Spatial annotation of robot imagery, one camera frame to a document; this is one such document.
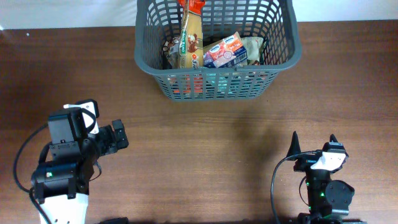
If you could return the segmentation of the brown snack bag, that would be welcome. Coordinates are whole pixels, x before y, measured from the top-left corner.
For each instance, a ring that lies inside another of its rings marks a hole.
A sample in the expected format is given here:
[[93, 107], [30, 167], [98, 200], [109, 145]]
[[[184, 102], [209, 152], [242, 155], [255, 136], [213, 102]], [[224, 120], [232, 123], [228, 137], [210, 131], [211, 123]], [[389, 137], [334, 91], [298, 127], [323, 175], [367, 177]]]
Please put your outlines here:
[[179, 53], [180, 38], [174, 37], [170, 41], [166, 41], [162, 47], [163, 66], [164, 69], [176, 69], [180, 60]]

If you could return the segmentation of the mint green bar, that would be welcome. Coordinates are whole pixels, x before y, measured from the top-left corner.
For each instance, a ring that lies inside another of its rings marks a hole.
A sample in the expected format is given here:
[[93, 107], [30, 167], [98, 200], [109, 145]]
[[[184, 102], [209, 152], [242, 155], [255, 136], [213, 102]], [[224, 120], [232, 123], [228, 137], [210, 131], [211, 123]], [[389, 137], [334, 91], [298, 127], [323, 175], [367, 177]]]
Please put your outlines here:
[[225, 94], [228, 87], [228, 76], [217, 75], [215, 73], [208, 74], [206, 85], [210, 89], [216, 89], [217, 94]]

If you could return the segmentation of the green snack bag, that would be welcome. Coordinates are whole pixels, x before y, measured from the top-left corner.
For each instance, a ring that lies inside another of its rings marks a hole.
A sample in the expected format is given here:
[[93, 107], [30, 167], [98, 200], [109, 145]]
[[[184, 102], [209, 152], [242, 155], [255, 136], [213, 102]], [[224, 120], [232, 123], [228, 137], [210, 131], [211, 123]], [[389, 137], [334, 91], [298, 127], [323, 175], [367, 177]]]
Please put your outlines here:
[[243, 37], [242, 43], [247, 51], [248, 65], [260, 65], [264, 59], [262, 58], [263, 50], [266, 42], [262, 37]]

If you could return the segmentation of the orange spaghetti packet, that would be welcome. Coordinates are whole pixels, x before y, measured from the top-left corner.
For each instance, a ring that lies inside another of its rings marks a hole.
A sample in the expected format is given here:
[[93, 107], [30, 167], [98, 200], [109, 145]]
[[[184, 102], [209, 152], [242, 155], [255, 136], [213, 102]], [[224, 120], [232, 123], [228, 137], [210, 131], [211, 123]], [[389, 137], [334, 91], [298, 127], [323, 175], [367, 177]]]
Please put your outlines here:
[[203, 66], [203, 31], [201, 23], [201, 9], [205, 1], [178, 0], [183, 8], [182, 28], [180, 31], [178, 68], [198, 69]]

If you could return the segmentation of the Kleenex tissue multipack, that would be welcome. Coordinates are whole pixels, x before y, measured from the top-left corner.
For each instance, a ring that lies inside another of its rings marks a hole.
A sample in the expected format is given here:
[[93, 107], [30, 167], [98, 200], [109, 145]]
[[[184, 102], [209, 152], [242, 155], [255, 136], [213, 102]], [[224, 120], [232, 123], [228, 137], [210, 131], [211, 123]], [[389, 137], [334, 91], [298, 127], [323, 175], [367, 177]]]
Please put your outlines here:
[[204, 47], [203, 66], [229, 68], [243, 66], [248, 53], [238, 32]]

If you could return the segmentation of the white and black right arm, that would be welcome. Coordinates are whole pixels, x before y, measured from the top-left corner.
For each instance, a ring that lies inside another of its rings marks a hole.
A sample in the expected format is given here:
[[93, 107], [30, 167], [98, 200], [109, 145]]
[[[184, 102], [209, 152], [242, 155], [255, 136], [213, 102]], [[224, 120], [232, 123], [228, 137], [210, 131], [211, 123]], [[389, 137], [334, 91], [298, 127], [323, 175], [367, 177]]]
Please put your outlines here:
[[343, 168], [349, 158], [344, 145], [334, 134], [321, 149], [313, 152], [301, 151], [296, 132], [287, 153], [287, 159], [294, 161], [294, 171], [304, 172], [307, 186], [308, 213], [299, 213], [299, 224], [355, 224], [362, 220], [347, 220], [354, 188], [342, 180], [333, 180], [331, 175]]

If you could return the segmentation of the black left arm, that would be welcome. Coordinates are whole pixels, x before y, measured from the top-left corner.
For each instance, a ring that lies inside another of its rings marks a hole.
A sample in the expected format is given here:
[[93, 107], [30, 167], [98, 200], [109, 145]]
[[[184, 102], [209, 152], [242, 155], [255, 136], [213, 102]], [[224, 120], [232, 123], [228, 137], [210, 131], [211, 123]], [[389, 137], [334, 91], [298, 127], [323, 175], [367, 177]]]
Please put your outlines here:
[[84, 223], [89, 202], [89, 184], [98, 159], [128, 147], [120, 119], [100, 127], [87, 126], [84, 108], [64, 108], [48, 118], [51, 142], [39, 157], [31, 177], [29, 197], [41, 223]]

